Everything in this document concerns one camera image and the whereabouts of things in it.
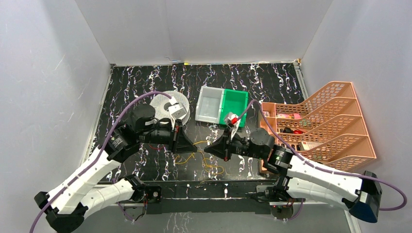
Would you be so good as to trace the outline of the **white filament spool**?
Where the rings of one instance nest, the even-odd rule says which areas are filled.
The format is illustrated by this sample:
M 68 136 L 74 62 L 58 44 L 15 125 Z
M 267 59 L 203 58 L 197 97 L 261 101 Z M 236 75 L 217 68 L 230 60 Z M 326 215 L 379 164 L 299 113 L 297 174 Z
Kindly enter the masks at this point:
M 187 114 L 183 117 L 180 117 L 182 120 L 183 125 L 186 125 L 187 122 L 189 121 L 190 117 L 190 107 L 189 107 L 189 100 L 188 98 L 178 92 L 178 91 L 165 91 L 166 94 L 175 97 L 178 103 L 183 104 L 185 109 L 187 110 Z M 162 119 L 162 118 L 169 118 L 170 114 L 168 111 L 168 107 L 170 106 L 169 99 L 166 96 L 163 95 L 156 95 L 153 97 L 153 99 L 150 102 L 150 105 L 155 108 L 155 118 L 156 119 Z

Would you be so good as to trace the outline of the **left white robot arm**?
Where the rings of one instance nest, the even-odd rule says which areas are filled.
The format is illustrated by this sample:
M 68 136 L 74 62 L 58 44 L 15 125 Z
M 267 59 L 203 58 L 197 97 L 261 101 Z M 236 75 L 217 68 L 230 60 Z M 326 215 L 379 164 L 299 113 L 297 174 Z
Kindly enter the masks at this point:
M 183 129 L 187 108 L 181 103 L 172 104 L 167 113 L 167 117 L 157 119 L 153 106 L 135 106 L 125 119 L 116 121 L 103 145 L 60 186 L 36 194 L 36 204 L 56 232 L 71 233 L 91 214 L 116 202 L 147 202 L 153 198 L 154 188 L 135 175 L 94 189 L 104 175 L 137 153 L 142 143 L 165 145 L 169 153 L 197 151 Z

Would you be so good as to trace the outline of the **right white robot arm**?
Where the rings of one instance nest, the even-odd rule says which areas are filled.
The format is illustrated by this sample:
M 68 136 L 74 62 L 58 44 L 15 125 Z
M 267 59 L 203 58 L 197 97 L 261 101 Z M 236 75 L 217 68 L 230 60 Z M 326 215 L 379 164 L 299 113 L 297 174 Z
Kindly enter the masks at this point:
M 382 190 L 374 173 L 365 172 L 366 178 L 347 172 L 340 175 L 323 164 L 301 160 L 290 149 L 277 145 L 265 129 L 252 131 L 249 138 L 226 129 L 205 152 L 225 161 L 233 154 L 263 160 L 263 167 L 278 178 L 271 188 L 257 188 L 260 201 L 309 199 L 343 208 L 365 222 L 378 220 Z

